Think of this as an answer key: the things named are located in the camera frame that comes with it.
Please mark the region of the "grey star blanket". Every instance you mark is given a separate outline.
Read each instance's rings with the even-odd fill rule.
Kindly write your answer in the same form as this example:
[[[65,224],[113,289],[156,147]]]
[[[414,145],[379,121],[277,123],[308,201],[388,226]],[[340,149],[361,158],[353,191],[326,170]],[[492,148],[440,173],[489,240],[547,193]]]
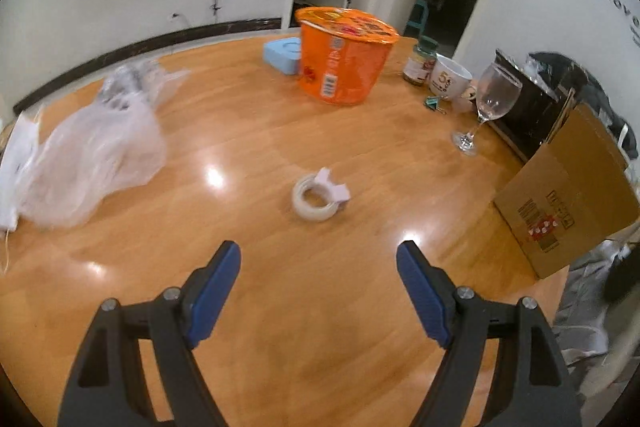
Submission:
[[[565,363],[602,357],[639,313],[639,245],[607,239],[570,265],[553,333]]]

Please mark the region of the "brown cardboard box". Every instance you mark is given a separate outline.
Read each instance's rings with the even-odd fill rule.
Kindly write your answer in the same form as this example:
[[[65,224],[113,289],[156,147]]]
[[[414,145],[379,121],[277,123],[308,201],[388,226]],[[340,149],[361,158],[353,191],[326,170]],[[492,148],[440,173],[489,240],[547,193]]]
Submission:
[[[496,195],[537,277],[558,272],[639,218],[623,152],[585,104]]]

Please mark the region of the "white papers stack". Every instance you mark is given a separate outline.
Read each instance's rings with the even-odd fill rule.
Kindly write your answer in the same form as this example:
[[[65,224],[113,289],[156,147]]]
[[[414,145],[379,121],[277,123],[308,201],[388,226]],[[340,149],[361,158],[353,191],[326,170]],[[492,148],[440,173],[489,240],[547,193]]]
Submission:
[[[0,196],[2,231],[12,232],[17,227],[17,181],[36,154],[38,144],[39,123],[22,113],[17,117],[1,160]]]

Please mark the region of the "clear plastic bag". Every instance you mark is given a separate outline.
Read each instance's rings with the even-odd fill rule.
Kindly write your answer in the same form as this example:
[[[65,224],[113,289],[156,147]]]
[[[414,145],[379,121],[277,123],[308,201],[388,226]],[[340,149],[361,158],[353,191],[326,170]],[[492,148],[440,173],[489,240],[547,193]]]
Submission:
[[[167,160],[156,110],[188,77],[155,60],[111,72],[96,98],[58,124],[27,163],[17,213],[42,228],[72,228],[108,195],[148,184]]]

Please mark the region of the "white tape dispenser roll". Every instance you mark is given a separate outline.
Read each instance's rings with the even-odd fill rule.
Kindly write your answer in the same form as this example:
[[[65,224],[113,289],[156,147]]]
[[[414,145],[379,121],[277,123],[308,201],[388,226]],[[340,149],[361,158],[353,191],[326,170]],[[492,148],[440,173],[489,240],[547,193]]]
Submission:
[[[322,206],[314,206],[306,200],[311,193],[323,202]],[[331,219],[349,201],[349,188],[346,184],[334,184],[331,180],[331,169],[322,167],[315,174],[300,178],[292,189],[292,205],[298,217],[311,222],[322,222]]]

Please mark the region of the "clear wine glass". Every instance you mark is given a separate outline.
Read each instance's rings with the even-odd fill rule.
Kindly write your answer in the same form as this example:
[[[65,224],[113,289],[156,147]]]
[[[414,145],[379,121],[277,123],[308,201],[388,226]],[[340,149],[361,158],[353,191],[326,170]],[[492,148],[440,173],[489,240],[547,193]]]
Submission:
[[[475,155],[475,136],[485,123],[498,120],[515,106],[522,83],[503,66],[491,63],[475,89],[477,123],[468,132],[454,132],[451,141],[466,155]]]

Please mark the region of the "black jacket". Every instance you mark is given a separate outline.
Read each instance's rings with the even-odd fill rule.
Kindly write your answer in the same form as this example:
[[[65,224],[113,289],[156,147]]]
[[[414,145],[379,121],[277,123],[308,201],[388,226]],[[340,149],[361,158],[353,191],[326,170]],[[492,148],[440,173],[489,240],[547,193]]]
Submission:
[[[623,130],[627,129],[622,149],[628,158],[638,160],[638,142],[634,129],[613,110],[608,95],[596,77],[574,60],[556,52],[538,51],[529,54],[528,58],[535,62],[540,78],[551,89],[558,90],[562,87],[566,92],[574,89],[576,102],[588,104],[616,139],[620,139]]]

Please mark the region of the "green binder clip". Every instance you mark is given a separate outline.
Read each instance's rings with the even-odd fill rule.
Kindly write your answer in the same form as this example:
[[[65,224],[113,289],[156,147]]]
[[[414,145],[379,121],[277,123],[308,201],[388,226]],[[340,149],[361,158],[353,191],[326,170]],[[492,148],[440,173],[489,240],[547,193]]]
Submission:
[[[439,97],[435,97],[435,96],[426,97],[423,101],[423,104],[427,109],[433,112],[437,112],[444,115],[447,114],[447,112],[440,106]]]

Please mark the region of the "white ceramic mug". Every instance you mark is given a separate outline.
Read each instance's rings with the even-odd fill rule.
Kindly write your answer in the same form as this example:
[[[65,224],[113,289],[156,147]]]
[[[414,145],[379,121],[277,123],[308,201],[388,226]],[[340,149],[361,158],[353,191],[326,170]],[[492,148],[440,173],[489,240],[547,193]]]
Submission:
[[[463,94],[472,80],[472,74],[464,66],[442,54],[436,54],[428,87],[435,96],[452,100]]]

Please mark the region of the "glass jar green lid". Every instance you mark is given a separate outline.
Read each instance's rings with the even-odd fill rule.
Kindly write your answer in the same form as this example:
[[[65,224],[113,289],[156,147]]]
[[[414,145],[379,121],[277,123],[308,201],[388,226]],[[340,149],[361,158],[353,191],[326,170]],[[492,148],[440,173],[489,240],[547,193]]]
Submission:
[[[426,35],[419,37],[402,69],[402,77],[406,82],[414,86],[423,86],[427,82],[437,60],[437,48],[435,39]]]

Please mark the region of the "light blue square box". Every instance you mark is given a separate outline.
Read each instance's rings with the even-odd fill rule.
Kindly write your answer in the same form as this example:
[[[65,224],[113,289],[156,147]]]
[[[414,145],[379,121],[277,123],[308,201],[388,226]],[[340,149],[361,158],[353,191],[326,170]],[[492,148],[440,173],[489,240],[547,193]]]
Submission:
[[[272,40],[262,47],[262,60],[285,75],[299,73],[302,41],[299,37]]]

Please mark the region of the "green plastic stool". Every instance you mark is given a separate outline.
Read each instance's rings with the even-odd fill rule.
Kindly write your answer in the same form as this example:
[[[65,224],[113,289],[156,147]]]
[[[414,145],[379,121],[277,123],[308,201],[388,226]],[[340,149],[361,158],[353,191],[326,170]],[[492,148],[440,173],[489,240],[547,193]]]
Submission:
[[[416,0],[405,27],[405,36],[420,37],[425,31],[427,18],[427,2],[425,0]]]

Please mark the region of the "orange instant noodle bowl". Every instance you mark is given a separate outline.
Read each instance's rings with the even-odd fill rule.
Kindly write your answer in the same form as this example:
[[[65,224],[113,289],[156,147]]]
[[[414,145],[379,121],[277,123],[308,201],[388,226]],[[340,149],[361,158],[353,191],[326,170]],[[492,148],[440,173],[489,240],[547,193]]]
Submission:
[[[336,7],[300,8],[298,86],[334,106],[367,99],[398,42],[396,30],[372,14]]]

